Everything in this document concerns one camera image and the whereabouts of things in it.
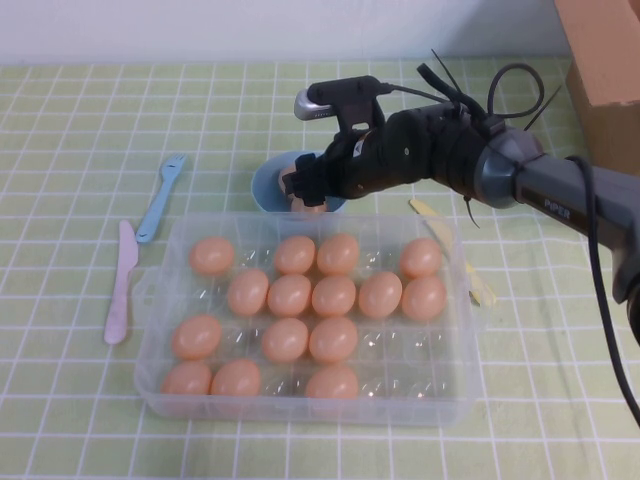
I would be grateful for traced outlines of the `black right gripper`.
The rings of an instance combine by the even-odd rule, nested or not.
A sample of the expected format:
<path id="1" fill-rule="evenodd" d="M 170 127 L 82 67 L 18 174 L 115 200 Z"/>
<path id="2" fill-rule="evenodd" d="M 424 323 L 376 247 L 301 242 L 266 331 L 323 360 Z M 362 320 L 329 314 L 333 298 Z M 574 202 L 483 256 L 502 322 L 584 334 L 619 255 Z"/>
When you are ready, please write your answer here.
<path id="1" fill-rule="evenodd" d="M 316 207 L 327 196 L 352 200 L 431 179 L 436 141 L 430 128 L 440 118 L 438 106 L 414 108 L 392 114 L 379 128 L 338 133 L 323 154 L 295 160 L 286 194 Z"/>

